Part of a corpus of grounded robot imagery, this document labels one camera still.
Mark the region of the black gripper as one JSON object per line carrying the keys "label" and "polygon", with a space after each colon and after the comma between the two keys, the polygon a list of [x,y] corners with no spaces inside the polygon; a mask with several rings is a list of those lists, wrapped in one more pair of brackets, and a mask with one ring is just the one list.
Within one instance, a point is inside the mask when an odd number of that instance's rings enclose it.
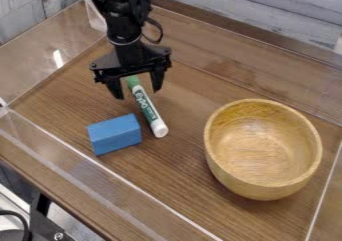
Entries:
{"label": "black gripper", "polygon": [[95,81],[105,86],[119,100],[124,99],[120,78],[144,72],[149,73],[152,89],[157,92],[163,86],[164,72],[171,67],[171,48],[145,44],[141,41],[113,49],[89,64]]}

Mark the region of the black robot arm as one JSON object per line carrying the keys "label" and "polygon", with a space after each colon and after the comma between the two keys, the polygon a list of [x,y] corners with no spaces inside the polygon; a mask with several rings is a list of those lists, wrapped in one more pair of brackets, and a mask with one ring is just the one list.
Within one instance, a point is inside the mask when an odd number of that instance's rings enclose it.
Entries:
{"label": "black robot arm", "polygon": [[113,49],[89,64],[95,82],[123,99],[120,79],[148,73],[152,90],[163,86],[171,67],[171,48],[160,46],[163,27],[149,17],[151,0],[91,0],[107,24],[107,39]]}

